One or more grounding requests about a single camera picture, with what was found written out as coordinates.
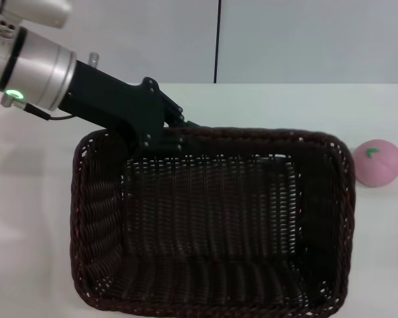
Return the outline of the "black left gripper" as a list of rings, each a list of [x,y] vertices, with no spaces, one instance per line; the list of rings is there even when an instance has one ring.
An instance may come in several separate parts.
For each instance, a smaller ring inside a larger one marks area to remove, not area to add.
[[[130,85],[81,61],[58,108],[120,134],[137,150],[178,153],[184,139],[172,128],[197,128],[152,78]]]

